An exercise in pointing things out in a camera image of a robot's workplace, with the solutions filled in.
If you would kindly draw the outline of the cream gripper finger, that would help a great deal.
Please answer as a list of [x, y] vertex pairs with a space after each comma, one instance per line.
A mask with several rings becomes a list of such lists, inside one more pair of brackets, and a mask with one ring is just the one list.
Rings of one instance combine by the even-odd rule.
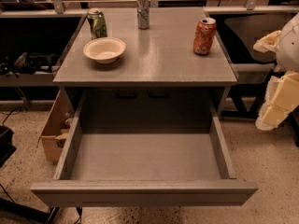
[[299, 73], [287, 72], [282, 77], [271, 76], [255, 125], [262, 131], [273, 130], [297, 106], [299, 106]]
[[267, 51], [275, 52], [278, 45], [278, 37], [281, 34], [280, 30], [274, 31], [261, 39], [257, 40], [253, 45], [253, 49], [265, 53]]

